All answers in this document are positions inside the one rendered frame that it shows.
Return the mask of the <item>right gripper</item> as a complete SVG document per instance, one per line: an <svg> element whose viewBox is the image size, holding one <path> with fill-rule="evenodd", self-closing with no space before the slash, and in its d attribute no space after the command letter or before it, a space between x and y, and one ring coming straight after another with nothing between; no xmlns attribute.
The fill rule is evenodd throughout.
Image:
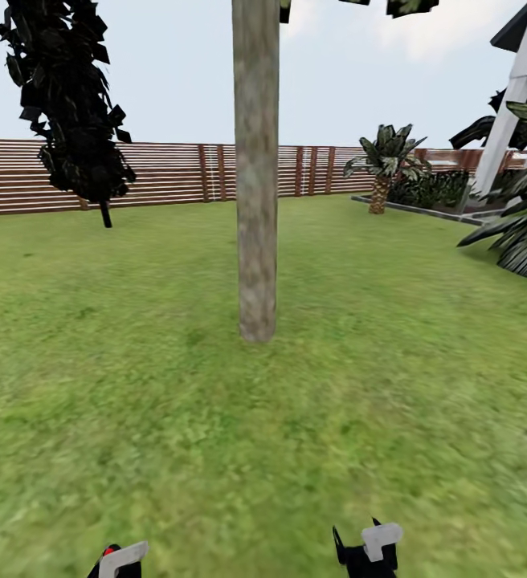
<svg viewBox="0 0 527 578"><path fill-rule="evenodd" d="M374 518L374 526L380 522ZM337 554L340 564L347 564L349 578L396 578L394 570L398 569L396 545L382 547L383 560L373 561L364 552L364 545L360 547L345 547L340 535L336 535Z"/></svg>

